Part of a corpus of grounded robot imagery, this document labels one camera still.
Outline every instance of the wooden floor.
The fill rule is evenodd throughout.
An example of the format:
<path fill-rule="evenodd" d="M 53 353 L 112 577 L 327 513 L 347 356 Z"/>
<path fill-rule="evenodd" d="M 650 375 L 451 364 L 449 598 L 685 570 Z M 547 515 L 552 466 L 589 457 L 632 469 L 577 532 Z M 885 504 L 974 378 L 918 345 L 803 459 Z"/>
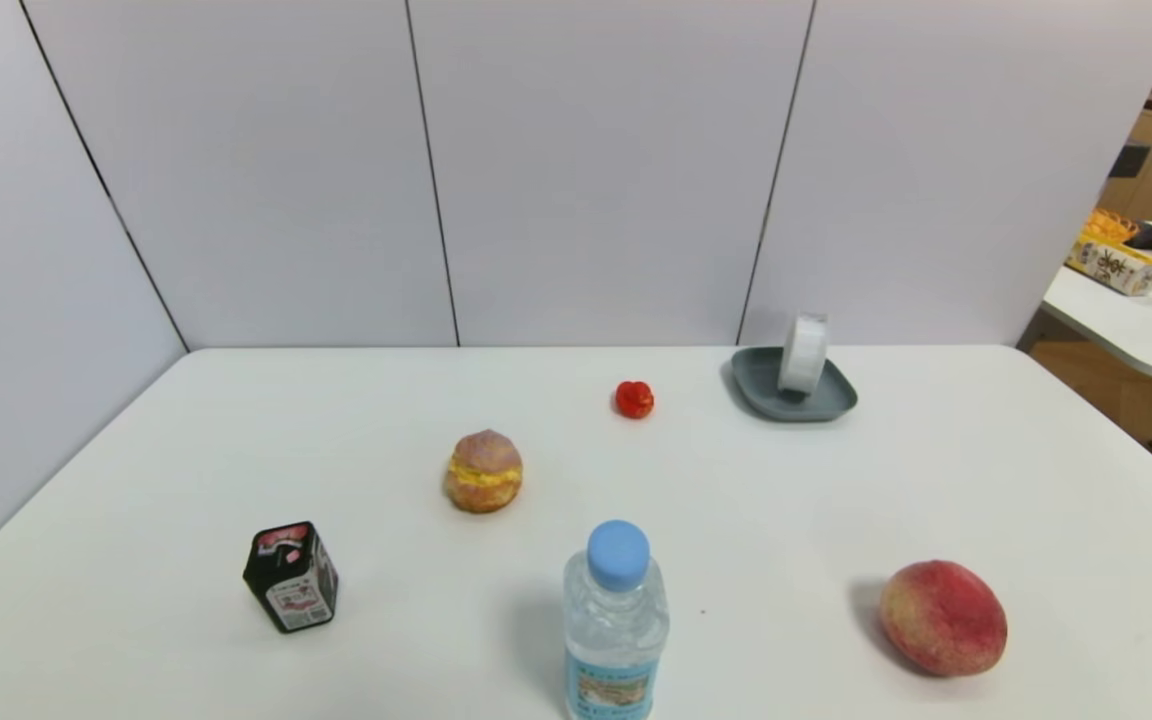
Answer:
<path fill-rule="evenodd" d="M 1137 442 L 1152 438 L 1152 378 L 1091 342 L 1039 342 L 1030 351 Z"/>

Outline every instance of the water bottle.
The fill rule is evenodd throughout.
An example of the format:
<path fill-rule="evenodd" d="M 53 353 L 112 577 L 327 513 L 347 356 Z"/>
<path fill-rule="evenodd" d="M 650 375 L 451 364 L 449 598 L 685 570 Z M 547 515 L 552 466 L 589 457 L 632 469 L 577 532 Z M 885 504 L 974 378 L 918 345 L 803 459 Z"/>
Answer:
<path fill-rule="evenodd" d="M 575 720 L 652 712 L 669 607 L 649 538 L 624 520 L 594 528 L 563 573 L 567 710 Z"/>

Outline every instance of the gray plate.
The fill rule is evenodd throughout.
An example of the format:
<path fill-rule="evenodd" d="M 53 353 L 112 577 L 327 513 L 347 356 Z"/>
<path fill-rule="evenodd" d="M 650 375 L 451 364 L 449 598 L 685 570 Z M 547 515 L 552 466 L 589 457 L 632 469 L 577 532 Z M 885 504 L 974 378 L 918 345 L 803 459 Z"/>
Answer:
<path fill-rule="evenodd" d="M 782 423 L 824 423 L 856 407 L 855 388 L 828 359 L 812 395 L 776 389 L 783 354 L 781 347 L 746 347 L 732 356 L 732 379 L 758 414 Z"/>

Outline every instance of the red tomato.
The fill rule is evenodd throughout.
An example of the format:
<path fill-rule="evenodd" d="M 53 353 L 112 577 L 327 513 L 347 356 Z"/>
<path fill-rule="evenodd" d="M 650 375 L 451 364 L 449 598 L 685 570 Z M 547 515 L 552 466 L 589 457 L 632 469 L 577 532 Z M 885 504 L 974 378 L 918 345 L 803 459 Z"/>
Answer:
<path fill-rule="evenodd" d="M 616 408 L 626 418 L 646 418 L 655 407 L 655 397 L 647 382 L 621 382 L 616 387 Z"/>

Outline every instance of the tape roll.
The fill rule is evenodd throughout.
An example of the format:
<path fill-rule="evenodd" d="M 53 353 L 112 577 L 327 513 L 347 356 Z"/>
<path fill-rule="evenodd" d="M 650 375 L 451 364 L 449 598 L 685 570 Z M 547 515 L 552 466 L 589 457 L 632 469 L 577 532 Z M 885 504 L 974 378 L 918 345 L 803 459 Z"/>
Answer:
<path fill-rule="evenodd" d="M 799 313 L 785 339 L 781 377 L 776 387 L 812 393 L 824 373 L 824 359 L 829 351 L 829 318 L 826 314 Z"/>

